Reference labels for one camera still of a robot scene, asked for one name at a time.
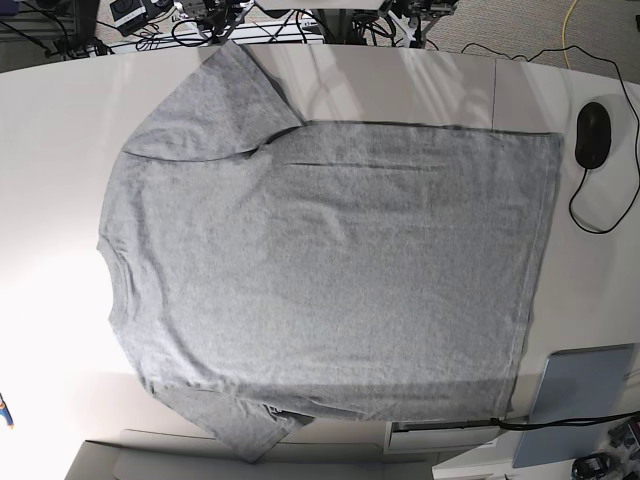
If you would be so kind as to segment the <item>grey T-shirt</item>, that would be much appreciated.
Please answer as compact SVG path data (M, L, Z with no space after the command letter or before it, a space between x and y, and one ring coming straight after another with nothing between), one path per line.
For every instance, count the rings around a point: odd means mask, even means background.
M139 125L98 249L155 399L255 461L324 417L508 411L557 134L307 122L235 44Z

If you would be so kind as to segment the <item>central grey robot stand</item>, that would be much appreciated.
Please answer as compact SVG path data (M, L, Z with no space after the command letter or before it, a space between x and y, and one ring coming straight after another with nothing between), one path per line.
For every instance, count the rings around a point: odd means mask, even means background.
M377 46L386 39L394 46L392 1L255 1L264 15L292 25L300 41L308 44L315 35L324 44Z

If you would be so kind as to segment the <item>black computer mouse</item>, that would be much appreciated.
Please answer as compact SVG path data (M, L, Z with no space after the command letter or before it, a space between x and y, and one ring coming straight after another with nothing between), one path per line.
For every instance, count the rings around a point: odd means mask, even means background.
M576 124L575 158L586 170L600 168L611 149L611 119L608 110L599 102L582 107Z

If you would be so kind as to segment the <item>black device on floor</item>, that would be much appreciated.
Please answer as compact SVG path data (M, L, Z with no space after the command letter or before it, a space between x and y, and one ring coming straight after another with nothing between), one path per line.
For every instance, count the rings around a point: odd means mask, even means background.
M169 12L172 0L115 0L109 4L116 30L129 36Z

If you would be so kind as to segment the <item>grey laptop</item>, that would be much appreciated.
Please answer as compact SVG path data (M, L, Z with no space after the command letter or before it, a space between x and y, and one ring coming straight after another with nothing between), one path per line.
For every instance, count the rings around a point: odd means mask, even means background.
M551 354L529 414L534 424L611 415L634 356L632 344L563 350ZM546 427L522 434L514 469L590 454L604 427Z

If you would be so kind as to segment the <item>black gadget bottom right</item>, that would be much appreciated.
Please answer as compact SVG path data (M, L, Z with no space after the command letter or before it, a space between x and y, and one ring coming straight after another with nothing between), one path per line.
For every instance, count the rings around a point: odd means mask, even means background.
M603 479L617 467L617 460L608 453L594 453L577 458L571 467L573 480Z

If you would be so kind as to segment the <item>blue orange tool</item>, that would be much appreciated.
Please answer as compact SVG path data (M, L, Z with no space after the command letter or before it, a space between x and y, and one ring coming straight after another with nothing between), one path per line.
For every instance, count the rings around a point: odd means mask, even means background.
M13 422L11 413L9 411L9 408L8 408L4 398L1 395L0 395L0 416L4 419L4 421L6 422L6 425L10 429L14 428L14 422Z

